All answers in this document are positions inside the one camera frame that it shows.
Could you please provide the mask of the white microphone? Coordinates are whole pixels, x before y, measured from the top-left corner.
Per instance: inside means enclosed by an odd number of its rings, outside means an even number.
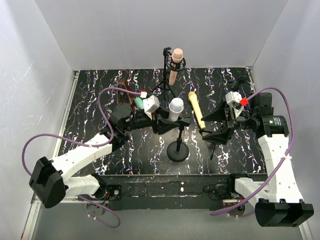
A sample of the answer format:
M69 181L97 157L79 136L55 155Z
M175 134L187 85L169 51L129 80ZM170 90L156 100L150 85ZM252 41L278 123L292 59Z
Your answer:
M184 110L183 100L179 97L174 98L169 104L168 120L171 122L177 121L183 110Z

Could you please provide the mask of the black round-base clip stand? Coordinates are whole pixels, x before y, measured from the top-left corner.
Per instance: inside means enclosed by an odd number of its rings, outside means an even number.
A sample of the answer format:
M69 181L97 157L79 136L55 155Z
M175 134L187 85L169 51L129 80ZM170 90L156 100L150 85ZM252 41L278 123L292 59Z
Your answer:
M190 117L184 117L178 120L178 137L176 141L171 142L166 150L168 158L172 162L180 163L187 159L189 155L189 148L182 140L182 133L185 130L185 127L190 126Z

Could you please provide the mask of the pink microphone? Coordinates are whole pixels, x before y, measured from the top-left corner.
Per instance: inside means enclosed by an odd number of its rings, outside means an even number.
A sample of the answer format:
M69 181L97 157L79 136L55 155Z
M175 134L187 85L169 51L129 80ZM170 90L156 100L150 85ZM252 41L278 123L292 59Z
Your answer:
M174 85L176 78L177 78L177 74L178 72L175 71L177 70L177 68L180 67L180 63L183 60L184 57L184 53L183 50L180 48L176 48L174 49L172 55L171 55L171 66L172 66L172 70L170 71L170 75L169 75L169 85Z

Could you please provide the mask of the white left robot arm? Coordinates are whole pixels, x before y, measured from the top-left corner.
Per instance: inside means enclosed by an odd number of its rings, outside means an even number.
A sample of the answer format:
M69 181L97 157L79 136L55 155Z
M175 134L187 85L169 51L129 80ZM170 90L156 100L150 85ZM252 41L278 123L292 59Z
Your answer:
M36 162L29 186L45 208L52 208L64 198L78 195L102 199L107 193L107 184L98 174L75 174L95 160L120 149L128 142L129 131L151 127L155 134L163 135L175 128L182 131L190 125L189 117L178 117L177 121L171 121L169 112L161 108L156 109L150 116L143 110L133 113L128 103L118 104L109 120L110 126L83 146L77 146L52 159L44 156Z

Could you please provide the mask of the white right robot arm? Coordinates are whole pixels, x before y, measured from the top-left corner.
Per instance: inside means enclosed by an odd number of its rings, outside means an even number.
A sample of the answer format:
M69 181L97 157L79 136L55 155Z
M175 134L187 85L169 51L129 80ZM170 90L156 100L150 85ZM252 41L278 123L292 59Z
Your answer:
M235 130L252 130L262 150L267 179L258 184L245 174L231 174L227 191L243 197L242 204L250 203L258 224L262 227L298 227L314 215L311 203L305 203L297 186L289 151L293 139L289 137L284 116L274 115L272 94L262 92L243 98L229 92L212 113L202 121L221 122L216 131L203 140L226 144Z

